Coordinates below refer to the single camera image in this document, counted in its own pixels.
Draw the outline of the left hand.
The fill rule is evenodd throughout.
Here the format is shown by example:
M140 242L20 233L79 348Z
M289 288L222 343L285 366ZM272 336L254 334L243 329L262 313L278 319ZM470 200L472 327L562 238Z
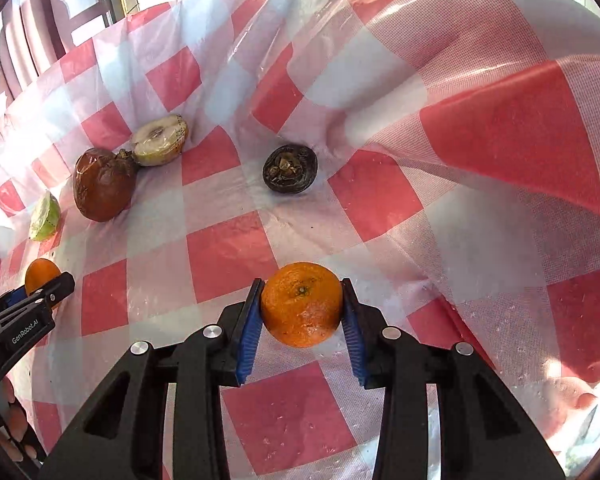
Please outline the left hand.
M0 445L13 462L20 463L23 461L23 452L20 451L16 442L22 443L24 434L29 427L27 415L17 402L14 387L8 377L3 379L1 389L7 401L8 411L3 418L6 431L3 432L0 429Z

